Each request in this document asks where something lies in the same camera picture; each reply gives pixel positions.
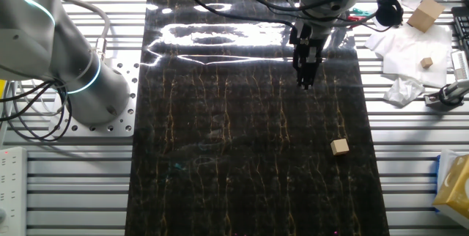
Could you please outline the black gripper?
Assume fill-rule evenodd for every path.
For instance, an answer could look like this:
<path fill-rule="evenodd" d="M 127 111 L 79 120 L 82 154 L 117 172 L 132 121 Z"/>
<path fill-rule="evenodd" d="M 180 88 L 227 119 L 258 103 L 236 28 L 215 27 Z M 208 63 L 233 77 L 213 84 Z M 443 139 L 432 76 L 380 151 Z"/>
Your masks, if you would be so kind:
<path fill-rule="evenodd" d="M 294 45 L 293 62 L 299 87 L 307 90 L 313 86 L 329 35 L 330 28 L 312 23 L 297 22 L 291 30 L 289 43 Z"/>

